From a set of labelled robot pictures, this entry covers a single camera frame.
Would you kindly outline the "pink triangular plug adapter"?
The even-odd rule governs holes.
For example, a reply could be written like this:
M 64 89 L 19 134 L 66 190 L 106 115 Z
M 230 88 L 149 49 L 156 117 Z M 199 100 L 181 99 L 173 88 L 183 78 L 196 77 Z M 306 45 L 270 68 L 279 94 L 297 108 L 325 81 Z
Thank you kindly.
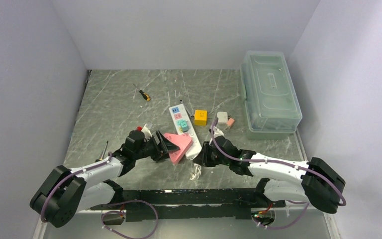
M 190 149 L 190 147 L 193 144 L 192 138 L 189 136 L 188 133 L 185 134 L 173 134 L 173 133 L 165 133 L 164 137 L 168 139 L 171 143 L 175 144 L 179 147 L 179 150 L 170 152 L 169 157 L 171 162 L 174 165 L 177 165 L 181 159 L 184 157 L 184 155 L 187 153 L 187 151 Z

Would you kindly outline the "teal plug adapter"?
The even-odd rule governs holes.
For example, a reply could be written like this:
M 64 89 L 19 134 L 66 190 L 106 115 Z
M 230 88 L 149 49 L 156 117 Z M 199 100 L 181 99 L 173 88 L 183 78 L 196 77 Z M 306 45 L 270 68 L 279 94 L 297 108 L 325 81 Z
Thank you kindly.
M 188 126 L 188 123 L 187 123 L 186 120 L 184 120 L 184 119 L 180 119 L 180 120 L 178 120 L 178 121 L 177 121 L 177 125 L 178 125 L 178 127 L 179 127 L 179 132 L 180 132 L 180 133 L 186 133 L 186 132 L 188 132 L 188 130 L 189 130 L 189 126 Z

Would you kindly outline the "white power strip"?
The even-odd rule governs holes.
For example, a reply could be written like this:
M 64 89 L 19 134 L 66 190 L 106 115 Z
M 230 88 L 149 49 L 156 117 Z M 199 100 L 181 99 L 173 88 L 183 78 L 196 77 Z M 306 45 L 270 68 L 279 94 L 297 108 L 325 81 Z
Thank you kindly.
M 192 145 L 185 153 L 185 156 L 186 159 L 194 160 L 202 150 L 202 145 L 198 139 L 185 106 L 183 104 L 172 106 L 169 108 L 169 114 L 173 120 L 177 134 L 191 137 Z

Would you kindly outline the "yellow cube plug adapter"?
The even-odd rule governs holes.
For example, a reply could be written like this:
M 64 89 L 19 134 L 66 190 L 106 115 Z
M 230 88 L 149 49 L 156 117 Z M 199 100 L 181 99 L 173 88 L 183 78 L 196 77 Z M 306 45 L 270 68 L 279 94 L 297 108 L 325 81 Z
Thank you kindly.
M 197 126 L 207 125 L 207 110 L 195 110 L 194 124 Z

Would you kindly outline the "white plug adapter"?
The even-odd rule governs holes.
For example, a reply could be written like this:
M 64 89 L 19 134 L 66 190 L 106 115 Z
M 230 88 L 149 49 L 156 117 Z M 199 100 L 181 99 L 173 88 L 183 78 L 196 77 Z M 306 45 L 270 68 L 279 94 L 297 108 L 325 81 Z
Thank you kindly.
M 229 118 L 227 112 L 217 112 L 217 124 L 227 124 Z

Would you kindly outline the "small salmon pink plug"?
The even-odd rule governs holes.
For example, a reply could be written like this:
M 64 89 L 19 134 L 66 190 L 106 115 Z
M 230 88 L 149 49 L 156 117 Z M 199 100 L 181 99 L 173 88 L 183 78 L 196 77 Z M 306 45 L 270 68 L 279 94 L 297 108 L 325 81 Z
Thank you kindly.
M 233 127 L 234 123 L 235 123 L 235 119 L 229 118 L 227 123 L 226 123 L 226 129 L 231 129 Z

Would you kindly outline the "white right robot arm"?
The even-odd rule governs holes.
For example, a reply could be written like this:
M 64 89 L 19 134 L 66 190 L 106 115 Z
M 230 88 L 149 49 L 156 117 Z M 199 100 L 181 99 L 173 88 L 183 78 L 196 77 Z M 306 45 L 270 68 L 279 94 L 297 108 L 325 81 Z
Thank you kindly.
M 345 180 L 323 159 L 289 161 L 252 150 L 238 149 L 223 136 L 203 144 L 193 163 L 202 167 L 225 165 L 238 175 L 258 177 L 254 200 L 261 207 L 275 201 L 310 203 L 316 209 L 334 214 L 345 206 Z

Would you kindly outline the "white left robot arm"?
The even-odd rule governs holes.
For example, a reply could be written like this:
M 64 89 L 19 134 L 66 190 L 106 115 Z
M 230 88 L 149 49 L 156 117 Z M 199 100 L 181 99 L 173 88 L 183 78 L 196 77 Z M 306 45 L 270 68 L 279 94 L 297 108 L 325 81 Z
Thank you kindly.
M 169 158 L 180 149 L 159 131 L 146 138 L 133 130 L 125 143 L 103 159 L 78 167 L 55 167 L 31 198 L 29 206 L 44 223 L 64 226 L 78 211 L 98 205 L 117 209 L 124 201 L 123 188 L 114 182 L 131 171 L 139 159 L 150 157 L 155 162 Z

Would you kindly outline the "silver combination wrench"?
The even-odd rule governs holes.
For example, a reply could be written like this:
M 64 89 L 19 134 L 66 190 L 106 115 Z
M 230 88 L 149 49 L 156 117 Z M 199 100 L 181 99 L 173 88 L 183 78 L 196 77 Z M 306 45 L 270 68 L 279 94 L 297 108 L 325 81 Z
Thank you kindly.
M 184 106 L 187 114 L 189 115 L 190 119 L 194 119 L 194 115 L 193 113 L 191 112 L 191 110 L 186 106 L 186 104 L 184 103 L 184 101 L 182 99 L 179 100 L 179 102 Z

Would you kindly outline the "small black orange screwdriver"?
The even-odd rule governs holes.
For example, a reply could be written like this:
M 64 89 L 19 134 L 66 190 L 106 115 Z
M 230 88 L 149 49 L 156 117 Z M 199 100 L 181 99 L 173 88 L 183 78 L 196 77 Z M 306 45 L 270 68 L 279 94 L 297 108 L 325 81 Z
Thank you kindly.
M 142 96 L 142 98 L 146 101 L 151 101 L 151 97 L 144 92 L 142 89 L 138 88 L 137 85 L 133 84 L 133 86 L 136 88 L 136 90 L 139 92 L 139 94 Z

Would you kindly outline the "yellow black large screwdriver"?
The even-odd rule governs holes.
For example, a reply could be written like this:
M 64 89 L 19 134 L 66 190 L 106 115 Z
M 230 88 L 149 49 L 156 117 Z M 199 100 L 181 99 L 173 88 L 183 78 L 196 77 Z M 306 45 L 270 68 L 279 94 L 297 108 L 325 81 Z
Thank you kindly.
M 108 147 L 108 140 L 106 141 L 105 143 L 105 146 L 101 152 L 101 155 L 99 157 L 99 160 L 103 160 L 105 158 L 105 154 L 106 154 L 106 151 L 107 151 L 107 147 Z

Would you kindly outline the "translucent green storage box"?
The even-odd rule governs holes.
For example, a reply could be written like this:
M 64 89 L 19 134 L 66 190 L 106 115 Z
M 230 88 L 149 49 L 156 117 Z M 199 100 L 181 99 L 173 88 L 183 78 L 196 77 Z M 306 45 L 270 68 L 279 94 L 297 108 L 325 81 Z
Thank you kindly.
M 302 112 L 284 54 L 247 51 L 240 71 L 247 136 L 281 137 L 294 133 Z

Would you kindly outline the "black aluminium base frame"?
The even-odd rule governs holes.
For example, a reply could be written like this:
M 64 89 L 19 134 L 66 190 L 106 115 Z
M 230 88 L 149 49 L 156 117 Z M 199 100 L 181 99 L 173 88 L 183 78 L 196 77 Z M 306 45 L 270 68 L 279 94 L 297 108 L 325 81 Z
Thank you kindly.
M 45 239 L 333 239 L 331 218 L 305 204 L 269 202 L 254 189 L 126 190 L 124 206 L 99 205 Z

